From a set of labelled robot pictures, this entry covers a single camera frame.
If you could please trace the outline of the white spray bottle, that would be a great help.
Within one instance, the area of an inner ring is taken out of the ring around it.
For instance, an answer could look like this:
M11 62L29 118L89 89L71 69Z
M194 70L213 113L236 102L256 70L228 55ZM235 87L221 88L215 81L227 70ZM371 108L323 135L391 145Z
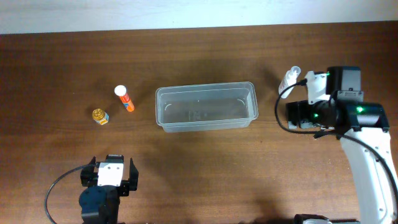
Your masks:
M287 98L290 95L290 92L293 90L293 87L289 88L296 84L297 78L301 73L301 69L298 66L293 66L290 70L288 70L282 79L278 91L281 98Z

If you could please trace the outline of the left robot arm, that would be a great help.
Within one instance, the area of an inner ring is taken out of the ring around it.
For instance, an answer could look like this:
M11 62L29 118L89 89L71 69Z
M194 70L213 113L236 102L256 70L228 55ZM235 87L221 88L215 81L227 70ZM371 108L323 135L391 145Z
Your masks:
M118 224L121 197L137 190L139 172L132 159L129 160L129 178L123 179L124 156L108 154L105 161L96 158L82 169L81 184L86 189L81 193L79 205L84 224Z

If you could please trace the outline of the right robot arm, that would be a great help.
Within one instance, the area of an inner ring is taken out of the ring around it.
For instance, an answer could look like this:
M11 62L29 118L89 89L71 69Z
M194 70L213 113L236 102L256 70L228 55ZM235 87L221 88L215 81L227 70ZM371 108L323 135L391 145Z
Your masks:
M397 223L397 174L392 160L390 126L379 103L364 101L359 67L309 71L301 81L279 88L286 98L305 86L307 100L286 104L286 131L334 136L349 161L356 187L359 223Z

